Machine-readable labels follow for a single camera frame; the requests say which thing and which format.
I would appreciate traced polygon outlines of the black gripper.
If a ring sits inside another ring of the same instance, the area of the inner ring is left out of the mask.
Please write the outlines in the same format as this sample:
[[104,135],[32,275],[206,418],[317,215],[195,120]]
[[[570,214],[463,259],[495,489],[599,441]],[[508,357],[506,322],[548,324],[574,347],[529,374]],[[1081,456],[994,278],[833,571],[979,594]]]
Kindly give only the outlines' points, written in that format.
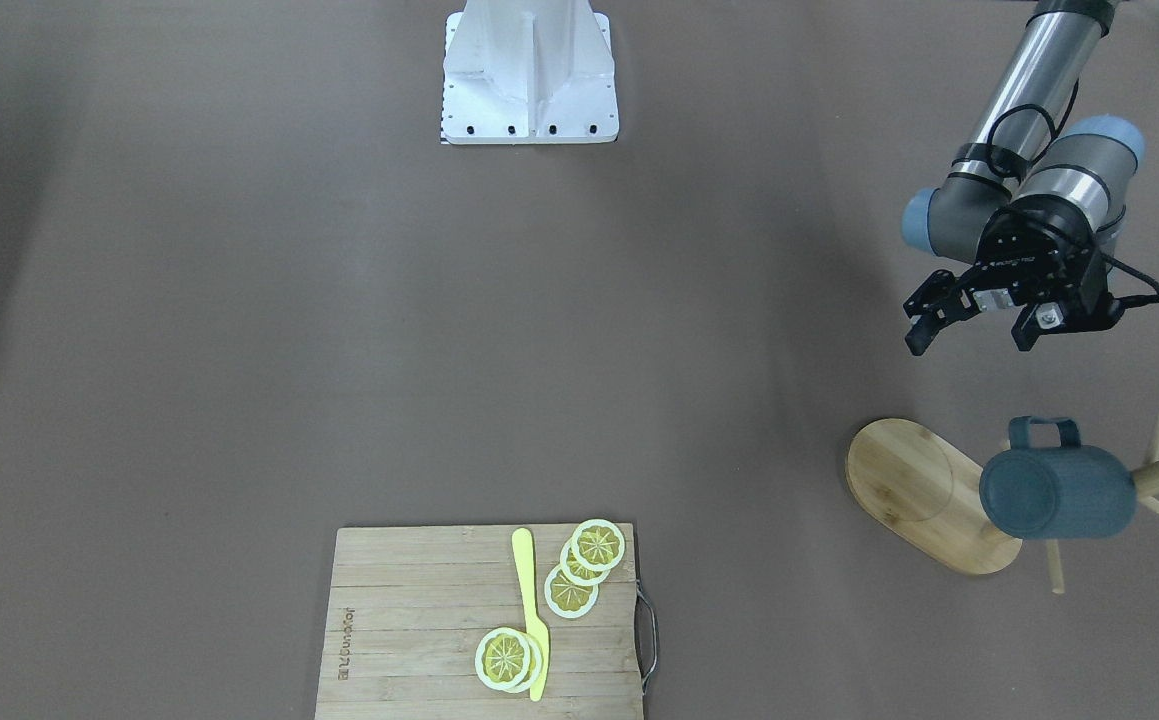
[[983,228],[969,270],[969,293],[958,275],[941,269],[904,301],[911,320],[905,346],[913,356],[923,356],[952,323],[1026,306],[1009,337],[1019,351],[1030,351],[1040,337],[1081,314],[1079,288],[1099,266],[1106,269],[1103,250],[1074,202],[1055,195],[1009,202]]

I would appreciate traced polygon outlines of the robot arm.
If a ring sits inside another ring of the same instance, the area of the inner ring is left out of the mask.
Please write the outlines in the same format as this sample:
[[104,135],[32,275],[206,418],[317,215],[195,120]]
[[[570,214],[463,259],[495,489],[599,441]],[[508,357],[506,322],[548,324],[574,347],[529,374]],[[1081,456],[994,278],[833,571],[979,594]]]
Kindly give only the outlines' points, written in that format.
[[948,176],[907,202],[903,240],[965,266],[932,272],[904,301],[913,355],[981,313],[1016,310],[1009,336],[1028,351],[1159,304],[1159,282],[1115,255],[1145,138],[1114,115],[1071,119],[1115,12],[1114,1],[1040,1]]

